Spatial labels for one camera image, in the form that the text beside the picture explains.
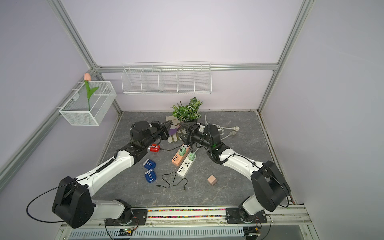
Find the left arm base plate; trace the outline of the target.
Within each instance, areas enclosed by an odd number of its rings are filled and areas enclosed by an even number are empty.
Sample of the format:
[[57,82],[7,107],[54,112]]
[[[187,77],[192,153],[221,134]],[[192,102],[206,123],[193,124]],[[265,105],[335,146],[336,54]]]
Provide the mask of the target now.
[[106,226],[143,226],[146,224],[147,209],[131,209],[118,219],[106,219]]

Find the green USB charger cube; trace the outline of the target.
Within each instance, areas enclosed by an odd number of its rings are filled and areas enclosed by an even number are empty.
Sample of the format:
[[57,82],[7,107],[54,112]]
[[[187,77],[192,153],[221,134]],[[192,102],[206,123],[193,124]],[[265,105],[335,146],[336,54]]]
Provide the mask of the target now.
[[187,150],[188,150],[188,146],[182,146],[179,149],[179,156],[183,157],[186,154]]

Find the white mesh wall basket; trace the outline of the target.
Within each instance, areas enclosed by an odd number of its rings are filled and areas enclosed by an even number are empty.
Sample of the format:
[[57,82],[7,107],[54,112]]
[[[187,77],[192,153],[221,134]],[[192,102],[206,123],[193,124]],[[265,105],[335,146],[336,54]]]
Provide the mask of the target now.
[[99,126],[117,94],[107,81],[84,81],[60,108],[72,126]]

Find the white gardening glove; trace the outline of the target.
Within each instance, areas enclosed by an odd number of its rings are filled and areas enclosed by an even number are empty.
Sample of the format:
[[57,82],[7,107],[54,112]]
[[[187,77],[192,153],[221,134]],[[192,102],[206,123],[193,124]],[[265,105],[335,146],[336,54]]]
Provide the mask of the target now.
[[166,117],[166,121],[168,120],[172,120],[173,121],[173,124],[171,125],[171,128],[170,128],[170,131],[169,131],[169,138],[168,138],[168,142],[169,143],[173,143],[173,142],[177,142],[177,141],[180,141],[181,138],[179,136],[179,134],[186,134],[186,130],[184,129],[180,129],[179,127],[179,120],[174,117],[174,116],[167,116]]

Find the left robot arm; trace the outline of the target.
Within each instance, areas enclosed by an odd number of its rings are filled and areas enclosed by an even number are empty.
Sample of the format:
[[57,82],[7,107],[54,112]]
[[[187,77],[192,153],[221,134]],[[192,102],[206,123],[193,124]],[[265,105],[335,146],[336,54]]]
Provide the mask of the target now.
[[65,177],[59,183],[52,211],[73,229],[91,220],[113,219],[121,225],[133,221],[132,207],[121,199],[94,200],[95,193],[116,175],[137,164],[157,140],[166,140],[172,121],[148,123],[140,121],[131,126],[127,145],[106,162],[76,178]]

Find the blue electric shaver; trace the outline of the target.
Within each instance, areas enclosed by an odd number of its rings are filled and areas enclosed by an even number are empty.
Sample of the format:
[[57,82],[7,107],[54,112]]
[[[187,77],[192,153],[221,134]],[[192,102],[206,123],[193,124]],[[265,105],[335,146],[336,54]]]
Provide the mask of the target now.
[[154,170],[148,170],[145,172],[145,178],[148,183],[153,183],[157,180],[157,175]]
[[153,160],[147,159],[144,161],[143,167],[147,170],[154,170],[156,167],[156,163]]

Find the orange power strip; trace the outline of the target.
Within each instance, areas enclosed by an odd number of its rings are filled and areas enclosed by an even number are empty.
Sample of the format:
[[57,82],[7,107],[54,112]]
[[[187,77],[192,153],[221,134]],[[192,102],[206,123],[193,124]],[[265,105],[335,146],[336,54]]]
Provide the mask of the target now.
[[188,156],[190,149],[191,149],[190,146],[182,145],[179,148],[178,152],[173,157],[172,163],[175,166],[179,167],[182,164],[182,162],[185,160],[185,158]]

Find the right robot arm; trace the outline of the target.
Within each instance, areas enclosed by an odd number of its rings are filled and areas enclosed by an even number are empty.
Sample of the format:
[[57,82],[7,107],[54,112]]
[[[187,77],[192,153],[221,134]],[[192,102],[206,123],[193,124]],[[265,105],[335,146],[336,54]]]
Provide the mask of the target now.
[[273,212],[289,199],[290,186],[275,163],[258,162],[240,155],[222,142],[215,125],[206,124],[202,129],[199,123],[189,122],[180,126],[186,131],[181,136],[184,144],[199,144],[214,163],[231,168],[252,182],[254,194],[239,205],[241,221],[251,222],[263,210]]

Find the pink charger cube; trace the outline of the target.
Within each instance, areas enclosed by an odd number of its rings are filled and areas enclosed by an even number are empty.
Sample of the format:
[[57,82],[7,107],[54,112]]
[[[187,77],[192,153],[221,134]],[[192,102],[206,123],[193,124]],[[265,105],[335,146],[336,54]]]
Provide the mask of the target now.
[[210,185],[215,185],[217,183],[217,178],[214,176],[214,175],[211,175],[210,177],[208,177],[208,182],[210,183]]

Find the white power strip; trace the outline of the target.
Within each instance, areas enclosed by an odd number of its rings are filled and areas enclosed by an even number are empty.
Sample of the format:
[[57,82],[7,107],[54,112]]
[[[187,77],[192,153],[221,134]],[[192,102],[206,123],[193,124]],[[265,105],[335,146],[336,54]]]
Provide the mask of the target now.
[[177,171],[177,175],[178,175],[179,177],[184,178],[184,177],[187,175],[189,169],[191,168],[191,166],[192,166],[192,164],[193,164],[194,162],[195,162],[195,160],[194,160],[194,161],[190,161],[190,160],[188,159],[188,156],[187,156],[187,157],[185,158],[185,160],[183,161],[183,163],[181,164],[181,166],[179,167],[179,169],[178,169],[178,171]]

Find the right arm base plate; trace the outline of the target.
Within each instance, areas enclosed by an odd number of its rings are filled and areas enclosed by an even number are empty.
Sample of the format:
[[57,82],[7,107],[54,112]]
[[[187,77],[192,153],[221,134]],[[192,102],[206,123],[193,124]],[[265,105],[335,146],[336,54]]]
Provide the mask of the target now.
[[267,217],[264,211],[259,211],[254,215],[250,215],[239,207],[226,208],[225,217],[228,224],[267,223]]

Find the artificial pink tulip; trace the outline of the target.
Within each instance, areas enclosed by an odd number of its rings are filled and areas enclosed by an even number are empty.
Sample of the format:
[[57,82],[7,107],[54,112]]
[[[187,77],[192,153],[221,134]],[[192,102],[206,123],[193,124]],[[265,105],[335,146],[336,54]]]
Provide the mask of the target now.
[[90,87],[90,82],[92,81],[92,77],[89,73],[84,74],[85,87],[87,92],[87,100],[88,100],[88,111],[91,110],[91,97],[92,95],[99,89],[99,87]]

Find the potted green plant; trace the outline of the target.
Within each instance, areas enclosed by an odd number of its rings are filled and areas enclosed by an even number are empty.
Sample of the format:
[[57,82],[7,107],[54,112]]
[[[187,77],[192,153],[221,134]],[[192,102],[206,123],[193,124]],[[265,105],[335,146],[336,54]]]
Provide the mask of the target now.
[[193,97],[188,105],[183,105],[182,102],[173,105],[173,116],[180,122],[193,122],[201,117],[199,108],[203,103],[196,97]]

